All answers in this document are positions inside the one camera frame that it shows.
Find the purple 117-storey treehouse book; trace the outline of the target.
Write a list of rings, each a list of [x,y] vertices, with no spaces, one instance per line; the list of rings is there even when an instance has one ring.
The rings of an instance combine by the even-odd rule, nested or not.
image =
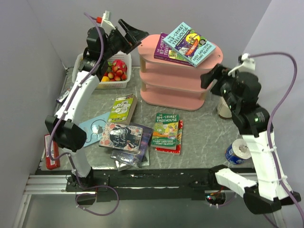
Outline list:
[[[160,38],[154,52],[154,58],[191,67],[192,65],[188,61],[163,42],[166,36],[166,33],[160,34]]]

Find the light blue 143-storey treehouse book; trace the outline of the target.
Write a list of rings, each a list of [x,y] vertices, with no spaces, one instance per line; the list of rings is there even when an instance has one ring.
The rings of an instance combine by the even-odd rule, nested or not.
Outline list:
[[[173,51],[181,55],[193,67],[205,61],[216,49],[216,46],[191,26],[182,22],[163,42]]]

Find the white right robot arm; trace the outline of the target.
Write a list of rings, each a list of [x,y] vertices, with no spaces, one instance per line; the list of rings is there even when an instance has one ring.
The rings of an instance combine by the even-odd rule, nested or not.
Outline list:
[[[301,195],[293,191],[283,174],[276,152],[274,130],[268,126],[269,112],[258,103],[261,84],[250,72],[236,72],[216,64],[208,73],[202,74],[201,88],[208,88],[213,80],[211,93],[224,98],[239,134],[249,148],[256,171],[257,181],[251,181],[224,165],[211,168],[208,185],[212,189],[225,186],[241,196],[253,214],[268,214],[285,205],[298,205]]]

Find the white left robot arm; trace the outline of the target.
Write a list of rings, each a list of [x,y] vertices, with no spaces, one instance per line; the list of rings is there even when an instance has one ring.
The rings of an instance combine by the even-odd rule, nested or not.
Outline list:
[[[79,127],[79,118],[108,69],[108,60],[118,52],[129,54],[149,35],[147,31],[136,29],[122,19],[118,23],[125,34],[107,20],[102,20],[100,26],[93,20],[94,26],[87,32],[87,47],[74,85],[56,114],[45,119],[51,140],[63,149],[63,155],[67,155],[70,161],[72,182],[84,191],[93,188],[94,173],[82,150],[86,133]]]

